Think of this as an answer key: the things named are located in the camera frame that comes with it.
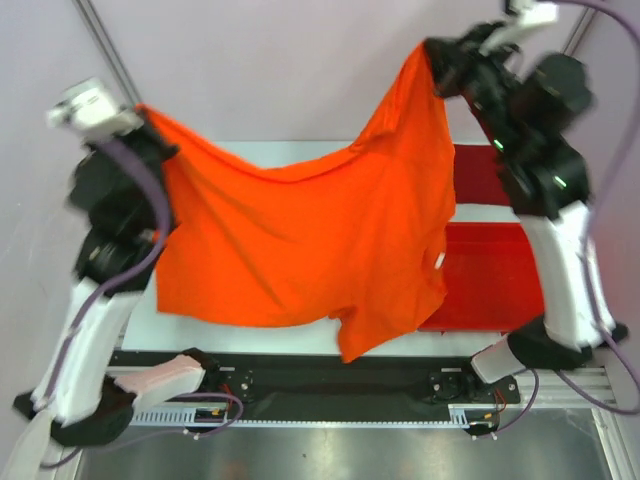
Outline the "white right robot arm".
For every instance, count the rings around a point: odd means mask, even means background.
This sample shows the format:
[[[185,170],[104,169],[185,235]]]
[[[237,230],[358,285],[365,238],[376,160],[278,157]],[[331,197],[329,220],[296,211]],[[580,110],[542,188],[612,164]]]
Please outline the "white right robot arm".
[[[531,247],[544,301],[541,315],[472,357],[461,388],[473,401],[527,369],[577,369],[607,335],[625,333],[608,310],[585,237],[586,162],[563,136],[594,101],[586,67],[550,53],[519,78],[506,66],[516,43],[489,43],[503,29],[501,22],[480,23],[459,38],[423,43],[437,95],[464,99],[495,149],[497,175]]]

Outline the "orange t shirt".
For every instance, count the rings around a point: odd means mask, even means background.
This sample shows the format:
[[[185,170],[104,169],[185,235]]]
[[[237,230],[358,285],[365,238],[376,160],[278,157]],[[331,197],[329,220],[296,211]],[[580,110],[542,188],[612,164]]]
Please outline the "orange t shirt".
[[[156,265],[159,311],[236,327],[339,322],[345,362],[418,329],[442,305],[454,145],[415,48],[350,145],[260,168],[149,109],[178,153],[177,225]]]

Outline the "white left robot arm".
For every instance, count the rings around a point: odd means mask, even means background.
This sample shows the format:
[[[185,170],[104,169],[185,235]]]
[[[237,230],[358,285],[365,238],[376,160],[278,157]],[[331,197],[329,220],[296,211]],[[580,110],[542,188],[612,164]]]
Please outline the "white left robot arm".
[[[14,400],[27,426],[3,470],[6,479],[47,470],[51,444],[72,454],[103,447],[137,413],[183,395],[209,400],[220,388],[214,363],[197,349],[143,372],[109,375],[118,336],[174,226],[163,167],[177,147],[148,124],[89,134],[84,144],[69,202],[86,213],[90,229],[54,357],[37,387]]]

